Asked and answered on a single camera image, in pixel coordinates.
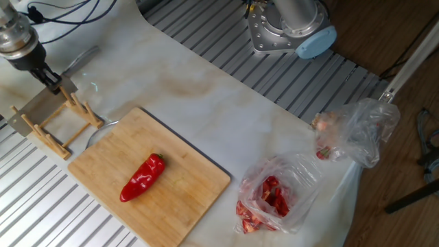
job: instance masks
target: wooden cutting board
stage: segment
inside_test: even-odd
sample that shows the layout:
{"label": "wooden cutting board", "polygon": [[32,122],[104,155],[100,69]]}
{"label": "wooden cutting board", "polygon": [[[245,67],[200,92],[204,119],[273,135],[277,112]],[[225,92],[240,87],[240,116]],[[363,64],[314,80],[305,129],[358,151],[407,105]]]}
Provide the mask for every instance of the wooden cutting board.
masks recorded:
{"label": "wooden cutting board", "polygon": [[[166,169],[143,195],[120,202],[120,192],[151,153]],[[230,177],[188,143],[134,108],[69,171],[113,215],[151,247],[178,246],[225,190]]]}

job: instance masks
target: wooden plate holder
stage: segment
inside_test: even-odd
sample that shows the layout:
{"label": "wooden plate holder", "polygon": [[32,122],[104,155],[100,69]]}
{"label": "wooden plate holder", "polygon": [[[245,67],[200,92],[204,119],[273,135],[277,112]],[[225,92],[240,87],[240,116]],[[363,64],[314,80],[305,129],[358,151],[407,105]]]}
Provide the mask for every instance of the wooden plate holder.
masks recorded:
{"label": "wooden plate holder", "polygon": [[[29,125],[32,129],[32,133],[40,139],[47,147],[52,149],[57,155],[59,155],[64,160],[67,160],[71,153],[66,149],[72,141],[74,141],[84,130],[86,130],[90,125],[95,126],[96,128],[101,128],[104,125],[104,122],[97,118],[95,113],[91,110],[91,107],[87,102],[84,102],[84,105],[80,103],[75,93],[71,93],[70,95],[65,91],[65,89],[60,86],[60,90],[62,94],[66,97],[66,102],[62,104],[52,115],[50,115],[46,120],[44,120],[40,125],[33,124],[29,118],[23,114],[21,118]],[[87,123],[82,126],[69,140],[67,140],[64,144],[56,141],[47,131],[43,130],[43,128],[52,120],[54,117],[58,116],[64,108],[68,108],[78,116],[83,118]],[[17,113],[18,110],[15,106],[11,106],[11,109]]]}

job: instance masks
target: cable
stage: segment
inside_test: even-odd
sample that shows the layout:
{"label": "cable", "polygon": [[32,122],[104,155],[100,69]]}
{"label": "cable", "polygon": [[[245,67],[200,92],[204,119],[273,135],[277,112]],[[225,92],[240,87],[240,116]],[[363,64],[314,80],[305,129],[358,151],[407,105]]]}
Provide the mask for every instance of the cable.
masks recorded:
{"label": "cable", "polygon": [[[428,110],[423,109],[418,114],[418,119],[416,120],[417,125],[418,125],[418,134],[419,134],[419,138],[420,138],[420,144],[421,144],[423,155],[426,155],[429,152],[429,148],[427,146],[427,141],[425,140],[425,135],[424,135],[424,130],[423,130],[424,116],[425,115],[431,115],[431,114]],[[435,181],[435,178],[434,178],[432,172],[438,167],[439,167],[439,159],[431,162],[430,164],[426,164],[424,166],[424,181],[427,184]]]}
{"label": "cable", "polygon": [[388,67],[383,73],[381,73],[381,75],[379,76],[382,80],[386,79],[386,78],[390,78],[394,75],[388,75],[393,69],[395,69],[396,67],[401,66],[402,64],[405,64],[407,62],[407,60],[404,60],[403,62],[400,62],[405,55],[407,55],[407,53],[409,52],[409,50],[414,46],[414,44],[416,43],[416,41],[418,41],[418,39],[422,36],[422,34],[427,30],[427,28],[439,17],[439,11],[436,12],[433,17],[430,18],[430,20],[427,22],[427,24],[422,28],[422,30],[416,35],[416,37],[414,38],[414,40],[409,44],[409,46],[405,49],[405,51],[398,57],[398,59],[396,59],[396,61],[394,62],[394,64],[390,67]]}
{"label": "cable", "polygon": [[[96,10],[97,6],[99,5],[99,2],[100,2],[100,0],[97,0],[97,1],[96,1],[95,5],[93,6],[93,9],[90,11],[89,14],[87,14],[87,16],[85,17],[85,19],[84,19],[83,21],[87,21],[88,18],[90,18],[90,16],[93,14],[93,12]],[[49,43],[55,42],[55,41],[57,41],[57,40],[60,40],[61,38],[64,38],[65,36],[69,35],[69,34],[72,33],[73,31],[75,31],[75,30],[76,30],[77,28],[79,28],[81,25],[82,25],[82,24],[78,24],[78,25],[76,25],[74,28],[72,28],[72,29],[70,29],[68,32],[66,32],[65,34],[63,34],[63,35],[61,35],[61,36],[59,36],[59,37],[57,37],[57,38],[55,38],[55,39],[53,39],[53,40],[49,40],[49,41],[42,42],[41,44],[42,44],[42,45],[46,45],[46,44],[49,44]]]}
{"label": "cable", "polygon": [[[434,51],[432,51],[432,52],[430,53],[430,55],[427,56],[427,58],[425,59],[425,61],[427,61],[428,59],[430,59],[431,57],[433,57],[436,53],[438,53],[438,51],[439,51],[439,47],[437,47],[436,49],[434,49]],[[408,61],[408,59],[406,59],[406,60],[404,60],[404,61],[402,61],[402,62],[400,62],[400,63],[395,64],[393,67],[396,68],[396,67],[399,67],[399,66],[401,66],[401,65],[404,65],[407,61]],[[396,76],[396,73],[394,73],[394,74],[392,74],[392,75],[387,75],[387,76],[385,76],[385,77],[383,77],[383,78],[381,78],[381,79],[382,79],[382,80],[386,80],[386,79],[388,79],[388,78],[392,78],[392,77],[394,77],[394,76]]]}
{"label": "cable", "polygon": [[69,24],[69,25],[82,25],[82,24],[92,23],[92,22],[97,21],[97,20],[101,19],[102,17],[106,16],[112,10],[112,8],[115,6],[116,2],[117,2],[117,0],[113,0],[112,3],[110,4],[110,6],[108,7],[108,9],[106,11],[104,11],[104,13],[100,14],[99,16],[96,16],[95,18],[93,18],[91,20],[80,21],[80,22],[59,21],[58,19],[49,19],[49,18],[44,17],[44,21],[53,22],[53,23],[61,23],[61,24]]}
{"label": "cable", "polygon": [[32,1],[32,2],[29,2],[29,3],[27,4],[27,8],[30,8],[30,5],[31,5],[31,4],[41,4],[41,5],[51,6],[51,7],[54,7],[54,8],[59,8],[59,9],[63,9],[63,10],[68,10],[69,8],[74,8],[74,7],[80,5],[81,3],[84,3],[84,2],[86,2],[86,1],[88,1],[88,0],[82,1],[82,2],[80,2],[80,3],[76,3],[76,4],[72,5],[72,6],[67,6],[67,7],[61,7],[61,6],[58,6],[58,5],[54,5],[54,4],[50,4],[50,3],[43,3],[43,2],[39,2],[39,1]]}
{"label": "cable", "polygon": [[[68,12],[65,12],[64,14],[61,14],[60,16],[57,16],[54,19],[56,19],[56,20],[61,19],[62,17],[65,17],[65,16],[79,10],[80,8],[84,7],[87,3],[90,3],[90,2],[91,2],[91,0],[86,0],[86,1],[83,1],[81,3],[77,3],[76,8],[69,10]],[[29,19],[31,19],[33,22],[35,22],[35,23],[32,23],[31,25],[39,25],[39,24],[48,23],[48,21],[45,21],[45,18],[43,17],[43,15],[38,10],[36,10],[35,6],[31,6],[30,8],[27,9],[27,11],[29,13],[22,13],[22,14],[29,17]],[[38,21],[39,15],[41,15],[41,18],[42,18],[41,22]]]}

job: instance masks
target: black cable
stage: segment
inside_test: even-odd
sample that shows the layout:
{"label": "black cable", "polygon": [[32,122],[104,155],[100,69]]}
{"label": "black cable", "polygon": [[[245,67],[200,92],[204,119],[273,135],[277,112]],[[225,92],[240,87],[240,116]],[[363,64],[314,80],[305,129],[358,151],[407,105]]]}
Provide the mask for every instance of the black cable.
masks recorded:
{"label": "black cable", "polygon": [[[433,56],[434,56],[436,53],[438,53],[438,52],[439,52],[439,47],[437,47],[436,49],[434,49],[434,51],[432,51],[432,52],[430,53],[430,55],[427,56],[427,58],[425,59],[425,61],[427,61],[428,59],[430,59],[431,57],[433,57]],[[402,61],[402,62],[399,62],[399,63],[395,64],[395,65],[394,65],[394,68],[399,67],[399,66],[401,66],[401,65],[404,65],[407,61],[408,61],[408,59],[406,59],[406,60],[404,60],[404,61]],[[394,73],[394,74],[392,74],[392,75],[387,75],[387,76],[385,76],[385,77],[382,77],[381,79],[382,79],[382,80],[386,80],[386,79],[392,78],[392,77],[394,77],[394,76],[396,76],[396,73]]]}
{"label": "black cable", "polygon": [[402,64],[405,64],[407,62],[407,60],[404,60],[402,62],[400,62],[405,55],[407,55],[407,53],[409,52],[409,50],[413,47],[413,45],[416,43],[416,41],[418,41],[418,39],[422,36],[422,34],[427,30],[427,28],[439,17],[439,11],[436,12],[433,17],[428,21],[428,23],[422,28],[422,30],[416,35],[415,39],[410,43],[410,45],[405,49],[405,51],[399,56],[399,58],[394,62],[394,64],[390,67],[388,67],[383,73],[381,73],[381,75],[379,76],[382,80],[386,79],[386,78],[391,78],[394,75],[389,75],[388,74],[395,69],[396,67],[401,66]]}
{"label": "black cable", "polygon": [[[90,13],[87,14],[87,16],[85,17],[85,19],[84,19],[83,21],[87,21],[88,18],[90,18],[90,16],[94,13],[94,11],[96,10],[97,6],[99,5],[99,2],[100,2],[100,0],[97,0],[97,1],[96,1],[95,5],[93,6],[93,9],[91,9]],[[57,37],[57,38],[54,38],[53,40],[49,40],[49,41],[42,42],[41,44],[42,44],[42,45],[46,45],[46,44],[49,44],[49,43],[55,42],[55,41],[57,41],[57,40],[60,40],[61,38],[64,38],[65,36],[69,35],[69,34],[72,33],[73,31],[75,31],[75,30],[76,30],[77,28],[79,28],[81,25],[82,25],[82,24],[78,24],[78,25],[76,25],[74,28],[72,28],[72,29],[70,29],[68,32],[66,32],[65,34],[63,34],[63,35],[61,35],[61,36],[59,36],[59,37]]]}
{"label": "black cable", "polygon": [[51,6],[51,7],[54,7],[54,8],[59,8],[59,9],[63,9],[63,10],[68,10],[69,8],[74,8],[74,7],[80,5],[81,3],[84,3],[84,2],[86,2],[86,1],[88,1],[88,0],[82,1],[82,2],[80,2],[80,3],[76,3],[76,4],[72,5],[72,6],[67,6],[67,7],[61,7],[61,6],[58,6],[58,5],[54,5],[54,4],[50,4],[50,3],[43,3],[43,2],[39,2],[39,1],[31,1],[31,2],[29,2],[29,3],[27,4],[27,8],[30,8],[30,5],[31,5],[31,4],[41,4],[41,5]]}
{"label": "black cable", "polygon": [[[77,10],[79,10],[80,8],[84,7],[89,2],[91,2],[91,0],[86,0],[86,1],[83,1],[81,3],[77,3],[77,7],[76,8],[74,8],[72,10],[69,10],[68,12],[65,12],[64,14],[61,14],[60,16],[57,16],[54,19],[56,19],[56,20],[61,19],[62,17],[65,17],[65,16],[67,16],[67,15],[69,15],[69,14],[71,14],[71,13],[77,11]],[[31,8],[28,8],[27,11],[29,13],[22,13],[22,14],[26,15],[27,17],[29,17],[29,19],[31,19],[31,20],[33,20],[35,22],[35,23],[32,23],[31,25],[39,25],[39,24],[48,23],[48,21],[45,21],[44,17],[43,17],[43,22],[38,22],[37,21],[37,19],[35,18],[35,14],[41,14],[38,10],[36,10],[36,9],[34,10],[35,12],[37,12],[35,14],[32,12]]]}
{"label": "black cable", "polygon": [[49,19],[49,18],[44,18],[44,20],[47,22],[69,24],[69,25],[82,25],[82,24],[92,23],[92,22],[97,21],[97,20],[101,19],[102,17],[106,16],[112,10],[112,8],[115,6],[116,2],[117,2],[117,0],[113,0],[112,3],[110,4],[110,6],[108,7],[108,9],[106,11],[104,11],[104,13],[100,14],[99,16],[96,16],[95,18],[93,18],[91,20],[80,21],[80,22],[59,21],[58,19]]}

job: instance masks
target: plastic wrap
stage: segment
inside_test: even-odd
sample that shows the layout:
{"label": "plastic wrap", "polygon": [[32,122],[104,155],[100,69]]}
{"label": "plastic wrap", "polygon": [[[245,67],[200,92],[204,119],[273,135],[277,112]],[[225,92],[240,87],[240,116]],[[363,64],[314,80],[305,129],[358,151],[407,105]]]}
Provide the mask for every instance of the plastic wrap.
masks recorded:
{"label": "plastic wrap", "polygon": [[317,133],[316,154],[331,161],[348,156],[364,167],[374,167],[380,143],[390,138],[399,119],[395,105],[369,98],[319,114],[311,124]]}
{"label": "plastic wrap", "polygon": [[250,167],[239,188],[236,230],[296,233],[322,186],[317,162],[312,154],[290,154]]}

